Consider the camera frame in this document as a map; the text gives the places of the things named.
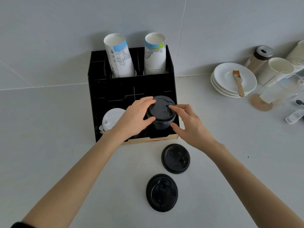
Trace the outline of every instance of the right hand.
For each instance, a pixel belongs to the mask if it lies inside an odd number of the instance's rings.
[[[200,118],[194,113],[190,105],[178,104],[169,106],[183,120],[185,129],[177,124],[171,123],[173,130],[189,145],[203,151],[204,153],[217,148],[220,143],[215,140]]]

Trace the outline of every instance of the left hand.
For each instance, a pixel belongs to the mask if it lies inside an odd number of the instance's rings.
[[[143,119],[147,108],[155,102],[156,100],[153,100],[153,97],[136,100],[127,108],[111,131],[121,135],[123,141],[139,134],[155,120],[155,117],[150,117],[146,120]]]

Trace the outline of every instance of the black plastic lid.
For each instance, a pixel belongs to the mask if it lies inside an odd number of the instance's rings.
[[[174,180],[166,174],[153,176],[147,184],[146,196],[150,206],[159,212],[171,210],[178,197]]]
[[[185,172],[190,164],[188,150],[180,144],[171,144],[162,152],[162,163],[167,171],[173,174]]]
[[[175,105],[173,100],[167,96],[155,96],[153,98],[156,103],[148,108],[148,113],[154,116],[158,121],[170,121],[175,115],[175,111],[169,108],[170,105]]]

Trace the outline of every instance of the white plastic lid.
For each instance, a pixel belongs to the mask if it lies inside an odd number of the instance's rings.
[[[114,108],[105,113],[102,119],[100,130],[110,130],[115,126],[120,117],[124,114],[125,110],[121,108]]]

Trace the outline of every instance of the paper cup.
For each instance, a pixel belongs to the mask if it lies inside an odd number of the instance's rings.
[[[304,69],[304,40],[299,41],[285,59],[294,65],[295,72]]]
[[[257,77],[257,81],[264,85],[279,72],[283,72],[288,76],[294,72],[294,67],[290,61],[280,57],[273,57],[268,60],[264,70]]]
[[[166,72],[166,37],[161,33],[146,36],[144,74]]]
[[[135,76],[135,69],[126,38],[117,33],[107,35],[104,40],[113,78]]]

